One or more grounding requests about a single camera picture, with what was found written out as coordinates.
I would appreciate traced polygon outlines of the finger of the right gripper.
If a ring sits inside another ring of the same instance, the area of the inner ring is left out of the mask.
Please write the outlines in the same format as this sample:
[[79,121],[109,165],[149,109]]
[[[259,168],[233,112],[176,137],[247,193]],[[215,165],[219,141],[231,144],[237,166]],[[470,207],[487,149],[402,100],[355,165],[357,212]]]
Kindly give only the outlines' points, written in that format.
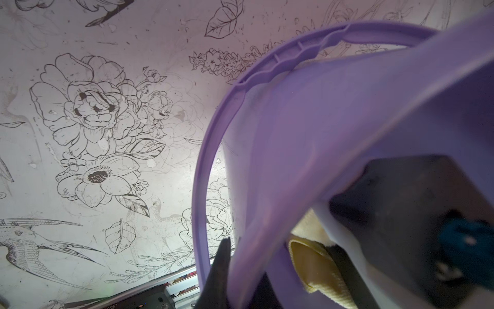
[[326,247],[325,249],[336,263],[356,307],[358,309],[379,309],[380,307],[374,296],[346,251],[338,245]]

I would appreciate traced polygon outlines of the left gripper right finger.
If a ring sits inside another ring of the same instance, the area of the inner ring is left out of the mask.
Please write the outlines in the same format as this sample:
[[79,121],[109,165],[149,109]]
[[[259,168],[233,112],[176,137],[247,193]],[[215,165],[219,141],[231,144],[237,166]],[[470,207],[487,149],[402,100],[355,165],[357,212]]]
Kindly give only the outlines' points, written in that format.
[[270,280],[266,273],[261,278],[252,301],[250,303],[251,309],[281,309],[280,304],[275,292],[271,286]]

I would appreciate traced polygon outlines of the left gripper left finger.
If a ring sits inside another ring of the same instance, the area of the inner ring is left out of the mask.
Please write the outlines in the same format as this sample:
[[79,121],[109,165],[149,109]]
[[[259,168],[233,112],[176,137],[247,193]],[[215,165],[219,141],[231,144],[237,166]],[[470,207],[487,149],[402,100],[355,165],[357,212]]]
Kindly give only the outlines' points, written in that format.
[[228,272],[231,259],[231,239],[221,241],[205,287],[196,302],[195,309],[228,309],[226,295]]

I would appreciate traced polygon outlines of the yellow microfiber cloth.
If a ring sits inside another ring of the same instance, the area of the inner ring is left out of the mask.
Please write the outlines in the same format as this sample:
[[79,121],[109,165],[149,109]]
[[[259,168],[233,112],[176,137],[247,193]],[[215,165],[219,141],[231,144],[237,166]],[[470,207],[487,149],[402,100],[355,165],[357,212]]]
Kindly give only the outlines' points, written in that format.
[[286,240],[293,267],[307,293],[320,292],[344,308],[356,308],[341,271],[326,249],[336,245],[312,209],[305,213]]

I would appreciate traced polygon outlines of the purple plastic bucket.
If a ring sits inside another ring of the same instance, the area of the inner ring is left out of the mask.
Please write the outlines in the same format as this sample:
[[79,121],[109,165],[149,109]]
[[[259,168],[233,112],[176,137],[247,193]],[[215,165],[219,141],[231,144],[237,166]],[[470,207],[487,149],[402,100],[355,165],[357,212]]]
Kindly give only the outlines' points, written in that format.
[[429,154],[493,164],[493,10],[443,32],[340,23],[275,48],[232,86],[201,145],[192,192],[201,292],[230,238],[229,308],[250,308],[264,273],[282,308],[336,308],[305,291],[286,246],[309,209],[323,226],[311,168]]

